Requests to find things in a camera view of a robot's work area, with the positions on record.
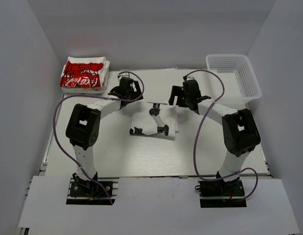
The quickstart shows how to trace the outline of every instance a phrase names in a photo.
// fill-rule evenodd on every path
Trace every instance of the white tabletop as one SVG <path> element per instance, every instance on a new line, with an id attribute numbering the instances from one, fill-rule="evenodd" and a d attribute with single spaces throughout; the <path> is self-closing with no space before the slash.
<path id="1" fill-rule="evenodd" d="M 141 70 L 135 71 L 144 81 L 144 101 L 168 103 L 173 85 L 182 85 L 182 76 L 190 70 Z M 110 72 L 105 94 L 118 85 L 118 72 Z M 211 95 L 208 75 L 196 73 L 202 95 Z M 74 151 L 65 136 L 65 130 L 73 107 L 77 103 L 90 104 L 94 98 L 74 97 L 61 107 L 57 133 L 63 147 L 74 156 Z M 245 105 L 232 108 L 242 109 Z M 130 136 L 131 113 L 127 107 L 101 120 L 99 138 L 94 145 L 94 162 L 99 177 L 138 176 L 185 176 L 195 175 L 193 167 L 193 144 L 202 116 L 186 108 L 179 108 L 178 129 L 175 140 L 153 137 Z M 220 169 L 226 155 L 222 126 L 207 119 L 197 146 L 197 163 L 203 175 L 214 175 Z M 46 175 L 72 175 L 76 165 L 66 157 L 52 138 L 47 154 Z M 261 145 L 255 148 L 243 167 L 253 167 L 260 174 L 267 174 Z"/>
<path id="2" fill-rule="evenodd" d="M 29 235 L 287 235 L 299 228 L 282 182 L 261 179 L 245 208 L 200 208 L 197 179 L 121 178 L 113 206 L 66 205 L 69 176 L 34 176 L 19 221 Z M 250 192 L 255 180 L 242 180 Z"/>

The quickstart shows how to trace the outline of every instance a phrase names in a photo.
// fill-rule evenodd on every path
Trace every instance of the white platform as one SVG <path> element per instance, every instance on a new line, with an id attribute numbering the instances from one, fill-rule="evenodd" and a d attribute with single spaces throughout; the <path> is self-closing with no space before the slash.
<path id="1" fill-rule="evenodd" d="M 182 76 L 191 70 L 142 70 L 136 71 L 144 80 L 144 100 L 168 103 L 173 85 L 182 85 Z M 111 78 L 103 95 L 118 85 L 118 72 L 110 72 Z M 202 95 L 211 95 L 208 75 L 198 72 L 197 79 Z M 77 97 L 65 101 L 57 123 L 57 133 L 64 148 L 74 154 L 65 130 L 73 107 L 77 103 L 90 104 L 92 98 Z M 245 105 L 232 106 L 243 109 Z M 174 141 L 152 137 L 130 136 L 131 114 L 128 108 L 114 112 L 101 120 L 99 139 L 94 145 L 95 167 L 99 177 L 183 176 L 195 175 L 192 152 L 195 134 L 202 116 L 186 108 L 179 109 L 178 129 Z M 201 174 L 214 175 L 220 169 L 226 155 L 222 127 L 207 119 L 200 134 L 197 162 Z M 72 175 L 75 164 L 67 158 L 51 140 L 47 155 L 46 176 Z M 253 167 L 260 174 L 267 174 L 261 145 L 257 146 L 244 162 L 243 167 Z"/>
<path id="2" fill-rule="evenodd" d="M 246 208 L 200 208 L 196 179 L 121 178 L 113 206 L 66 205 L 70 178 L 33 178 L 19 227 L 28 235 L 299 233 L 281 180 L 260 180 Z M 254 180 L 243 180 L 246 192 Z"/>

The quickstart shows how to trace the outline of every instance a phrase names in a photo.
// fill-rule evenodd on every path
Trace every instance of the white basket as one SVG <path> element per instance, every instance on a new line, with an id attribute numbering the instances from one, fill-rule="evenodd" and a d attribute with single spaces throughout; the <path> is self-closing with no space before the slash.
<path id="1" fill-rule="evenodd" d="M 206 56 L 207 68 L 225 85 L 221 104 L 246 104 L 261 97 L 261 90 L 249 59 L 245 55 L 214 54 Z M 222 93 L 219 80 L 209 75 L 214 98 Z"/>

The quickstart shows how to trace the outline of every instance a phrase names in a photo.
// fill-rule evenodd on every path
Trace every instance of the small robot arm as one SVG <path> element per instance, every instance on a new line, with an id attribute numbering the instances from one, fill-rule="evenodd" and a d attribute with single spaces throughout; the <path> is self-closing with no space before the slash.
<path id="1" fill-rule="evenodd" d="M 94 166 L 93 145 L 99 136 L 100 121 L 108 114 L 120 110 L 131 100 L 143 99 L 138 81 L 129 77 L 121 77 L 119 86 L 113 88 L 108 99 L 101 99 L 90 105 L 75 105 L 69 124 L 66 129 L 66 137 L 70 139 L 73 146 L 76 160 L 81 164 L 83 170 L 89 177 L 98 180 L 97 171 Z M 85 195 L 93 195 L 98 186 L 88 180 L 79 167 L 77 173 L 73 174 L 74 181 Z"/>
<path id="2" fill-rule="evenodd" d="M 206 114 L 214 102 L 211 97 L 201 95 L 195 79 L 185 80 L 182 87 L 173 86 L 169 99 L 170 105 L 174 104 L 175 97 L 177 97 L 177 106 L 189 108 L 202 116 Z M 260 143 L 260 136 L 252 113 L 248 109 L 235 110 L 215 103 L 207 117 L 222 125 L 224 143 L 227 148 L 225 161 L 217 172 L 216 178 L 239 172 L 249 153 Z M 241 184 L 239 182 L 238 174 L 214 182 L 201 181 L 201 195 L 228 195 Z"/>

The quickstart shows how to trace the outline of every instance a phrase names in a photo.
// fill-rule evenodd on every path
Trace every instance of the white wall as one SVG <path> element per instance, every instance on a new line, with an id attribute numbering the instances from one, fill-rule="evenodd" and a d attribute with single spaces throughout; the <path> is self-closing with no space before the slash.
<path id="1" fill-rule="evenodd" d="M 202 68 L 246 54 L 275 0 L 28 0 L 64 64 L 107 56 L 112 69 Z"/>
<path id="2" fill-rule="evenodd" d="M 303 234 L 303 0 L 276 1 L 248 57 L 263 92 L 250 108 Z"/>
<path id="3" fill-rule="evenodd" d="M 14 234 L 61 98 L 60 62 L 26 0 L 0 0 L 0 235 Z"/>

